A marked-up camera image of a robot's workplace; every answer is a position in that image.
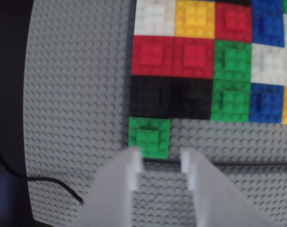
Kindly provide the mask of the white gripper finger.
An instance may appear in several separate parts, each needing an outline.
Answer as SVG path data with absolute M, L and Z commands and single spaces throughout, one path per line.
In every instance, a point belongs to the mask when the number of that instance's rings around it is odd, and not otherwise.
M 198 227 L 275 227 L 202 153 L 182 148 L 181 170 L 192 191 Z
M 138 190 L 138 175 L 143 171 L 138 147 L 119 151 L 100 167 L 84 198 L 82 227 L 130 227 L 132 196 Z

